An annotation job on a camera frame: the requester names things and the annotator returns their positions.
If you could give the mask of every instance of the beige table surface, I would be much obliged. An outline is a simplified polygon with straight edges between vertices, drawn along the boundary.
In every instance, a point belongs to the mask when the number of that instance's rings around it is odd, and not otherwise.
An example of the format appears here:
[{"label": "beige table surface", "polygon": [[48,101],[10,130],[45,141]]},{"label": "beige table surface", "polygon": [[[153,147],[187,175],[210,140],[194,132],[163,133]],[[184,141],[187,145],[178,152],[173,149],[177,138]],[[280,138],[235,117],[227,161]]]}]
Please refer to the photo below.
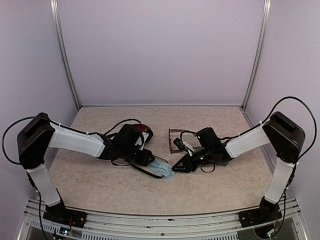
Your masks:
[{"label": "beige table surface", "polygon": [[[152,129],[154,137],[145,148],[172,165],[184,153],[170,154],[169,128],[199,131],[212,127],[219,137],[248,129],[238,107],[218,106],[83,107],[72,127],[104,133],[127,118],[137,118]],[[226,167],[217,166],[213,173],[198,168],[176,173],[173,180],[152,178],[130,166],[113,166],[110,161],[61,149],[49,172],[67,206],[138,215],[203,214],[255,206],[271,180],[260,149],[235,158]]]}]

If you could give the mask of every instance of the black cable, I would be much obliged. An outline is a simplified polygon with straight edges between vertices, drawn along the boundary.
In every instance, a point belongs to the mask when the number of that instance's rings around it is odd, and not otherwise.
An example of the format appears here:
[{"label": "black cable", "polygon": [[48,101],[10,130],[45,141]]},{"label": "black cable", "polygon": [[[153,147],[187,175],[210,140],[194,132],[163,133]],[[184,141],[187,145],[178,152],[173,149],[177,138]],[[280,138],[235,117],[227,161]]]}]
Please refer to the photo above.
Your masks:
[{"label": "black cable", "polygon": [[114,133],[111,133],[111,134],[108,134],[106,135],[109,139],[113,138],[115,135],[117,135],[118,133],[117,132],[114,132]]},{"label": "black cable", "polygon": [[237,136],[225,136],[223,138],[219,138],[219,140],[222,141],[222,140],[226,140],[226,139],[234,139],[235,137],[237,137]]},{"label": "black cable", "polygon": [[46,232],[44,230],[44,226],[42,224],[42,217],[41,217],[41,194],[40,192],[38,191],[38,194],[39,194],[39,221],[40,221],[40,227],[41,227],[41,231],[43,233],[43,236],[45,238],[45,240],[49,240],[47,235],[46,235]]},{"label": "black cable", "polygon": [[182,142],[182,135],[185,134],[185,133],[193,134],[194,136],[197,134],[194,131],[184,130],[184,131],[180,132],[180,140],[181,140],[181,142]]},{"label": "black cable", "polygon": [[[182,144],[183,144],[182,135],[185,134],[185,133],[193,134],[194,136],[196,136],[196,134],[197,134],[196,132],[194,132],[194,131],[189,131],[189,130],[184,130],[184,131],[180,132],[180,141],[181,141]],[[193,149],[188,148],[186,145],[183,144],[183,146],[184,146],[187,150],[191,151],[192,153],[195,152]]]},{"label": "black cable", "polygon": [[295,96],[285,96],[283,98],[281,98],[271,109],[270,113],[268,114],[268,116],[262,121],[262,123],[265,123],[269,117],[271,116],[271,114],[273,113],[273,111],[275,110],[275,108],[278,106],[279,103],[281,103],[282,101],[286,100],[286,99],[294,99],[296,101],[298,101],[299,103],[301,103],[310,113],[312,120],[313,120],[313,125],[314,125],[314,136],[313,136],[313,141],[310,144],[310,146],[299,156],[298,159],[300,159],[303,155],[305,155],[315,144],[316,142],[316,138],[317,138],[317,122],[316,122],[316,118],[314,116],[314,114],[312,113],[312,111],[310,110],[310,108],[307,106],[307,104],[305,104],[301,99],[295,97]]},{"label": "black cable", "polygon": [[129,122],[129,121],[135,121],[139,124],[141,124],[141,121],[139,121],[138,119],[135,119],[135,118],[128,118],[128,119],[125,119],[125,120],[122,120],[120,122],[118,122],[116,125],[114,125],[110,130],[106,131],[103,135],[107,135],[108,133],[110,133],[112,130],[114,130],[116,127],[118,127],[120,124],[123,124],[125,122]]},{"label": "black cable", "polygon": [[88,134],[88,135],[92,135],[92,134],[96,134],[97,132],[84,132],[84,131],[80,131],[80,130],[77,130],[77,129],[74,129],[72,127],[68,127],[68,126],[65,126],[65,125],[62,125],[60,123],[57,123],[55,121],[52,121],[51,119],[48,119],[48,118],[45,118],[45,117],[41,117],[41,116],[27,116],[27,117],[24,117],[24,118],[21,118],[19,119],[18,121],[15,121],[14,123],[12,123],[3,133],[2,135],[2,141],[1,141],[1,146],[2,146],[2,151],[3,151],[3,154],[5,156],[5,158],[12,164],[16,164],[16,165],[21,165],[19,162],[15,162],[15,161],[12,161],[9,156],[7,155],[7,152],[5,150],[5,137],[6,137],[6,134],[7,132],[15,125],[17,125],[18,123],[21,123],[25,120],[30,120],[30,119],[41,119],[41,120],[46,120],[54,125],[57,125],[57,126],[60,126],[64,129],[68,129],[68,130],[71,130],[71,131],[75,131],[77,133],[81,133],[81,134]]},{"label": "black cable", "polygon": [[283,216],[282,216],[281,225],[280,225],[280,227],[277,229],[277,231],[275,232],[275,234],[273,234],[273,235],[271,236],[272,238],[280,232],[280,230],[281,230],[281,228],[282,228],[282,226],[284,225],[284,222],[285,222],[285,218],[286,218],[286,200],[287,200],[286,190],[287,190],[287,189],[285,189],[285,190],[283,191],[284,202],[283,202]]},{"label": "black cable", "polygon": [[56,229],[54,229],[53,234],[51,233],[51,236],[52,236],[53,239],[55,240],[55,237],[57,236],[57,231],[56,231]]},{"label": "black cable", "polygon": [[[210,165],[210,164],[213,164],[213,169],[212,169],[211,171],[205,171],[205,170],[203,170],[202,167],[203,167],[204,165]],[[213,173],[213,172],[216,170],[216,161],[214,160],[213,163],[209,163],[209,162],[208,162],[208,163],[203,163],[203,164],[201,165],[200,169],[201,169],[202,172],[204,172],[204,173],[206,173],[206,174],[207,174],[207,173]]]},{"label": "black cable", "polygon": [[111,164],[113,166],[130,166],[131,165],[130,163],[128,163],[128,164],[118,164],[118,163],[115,163],[115,160],[111,160]]},{"label": "black cable", "polygon": [[161,160],[161,161],[163,161],[163,162],[165,162],[166,164],[168,164],[169,162],[167,161],[167,160],[165,160],[164,158],[162,158],[162,157],[159,157],[159,156],[156,156],[156,155],[153,155],[156,159],[159,159],[159,160]]}]

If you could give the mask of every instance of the white wall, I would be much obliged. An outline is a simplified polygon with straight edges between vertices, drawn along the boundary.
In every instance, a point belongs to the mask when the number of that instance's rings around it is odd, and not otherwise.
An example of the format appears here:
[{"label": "white wall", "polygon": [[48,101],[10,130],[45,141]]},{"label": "white wall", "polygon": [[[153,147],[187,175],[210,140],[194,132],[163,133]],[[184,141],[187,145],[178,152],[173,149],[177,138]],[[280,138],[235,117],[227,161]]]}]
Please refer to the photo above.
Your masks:
[{"label": "white wall", "polygon": [[[265,118],[284,96],[296,96],[309,105],[320,126],[320,1],[273,0],[265,46],[256,84],[248,106],[254,123]],[[306,133],[304,149],[314,130],[312,119],[300,103],[286,100],[281,110]],[[274,151],[269,153],[275,158]],[[288,191],[296,197],[312,240],[319,239],[319,140],[297,167]]]},{"label": "white wall", "polygon": [[[46,112],[64,124],[76,114],[60,59],[50,1],[0,1],[0,136],[12,122]],[[5,147],[15,161],[17,133]],[[54,152],[47,155],[50,164]],[[10,164],[0,151],[0,238],[14,239],[28,198],[33,196],[21,166]]]},{"label": "white wall", "polygon": [[83,105],[241,105],[263,0],[59,1]]}]

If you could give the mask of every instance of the blue face mask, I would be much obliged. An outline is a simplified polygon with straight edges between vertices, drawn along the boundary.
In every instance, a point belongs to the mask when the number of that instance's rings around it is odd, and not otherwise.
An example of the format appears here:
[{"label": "blue face mask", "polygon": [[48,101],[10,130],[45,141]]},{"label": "blue face mask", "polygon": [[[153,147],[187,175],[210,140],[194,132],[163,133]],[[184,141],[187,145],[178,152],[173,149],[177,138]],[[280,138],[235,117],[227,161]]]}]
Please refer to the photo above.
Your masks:
[{"label": "blue face mask", "polygon": [[163,175],[166,179],[169,180],[173,179],[175,175],[175,172],[172,171],[172,166],[169,163],[165,163],[161,160],[158,160],[157,158],[155,158],[155,160],[149,163],[149,165],[146,167],[155,174]]}]

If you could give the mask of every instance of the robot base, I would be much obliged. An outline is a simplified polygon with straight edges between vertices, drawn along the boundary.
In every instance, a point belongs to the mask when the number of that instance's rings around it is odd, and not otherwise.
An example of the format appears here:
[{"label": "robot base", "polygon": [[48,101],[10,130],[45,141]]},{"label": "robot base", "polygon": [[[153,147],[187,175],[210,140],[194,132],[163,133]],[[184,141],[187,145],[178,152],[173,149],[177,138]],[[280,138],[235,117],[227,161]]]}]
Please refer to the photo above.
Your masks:
[{"label": "robot base", "polygon": [[279,206],[277,209],[267,218],[264,218],[262,220],[261,215],[262,211],[260,208],[252,209],[252,210],[247,210],[247,211],[241,211],[239,212],[239,219],[241,223],[242,228],[254,226],[254,225],[259,225],[263,223],[269,223],[272,221],[275,221],[276,218],[281,219],[282,214],[280,211]]},{"label": "robot base", "polygon": [[54,223],[83,229],[87,219],[87,213],[66,208],[61,199],[61,202],[57,205],[51,207],[45,206],[43,218]]}]

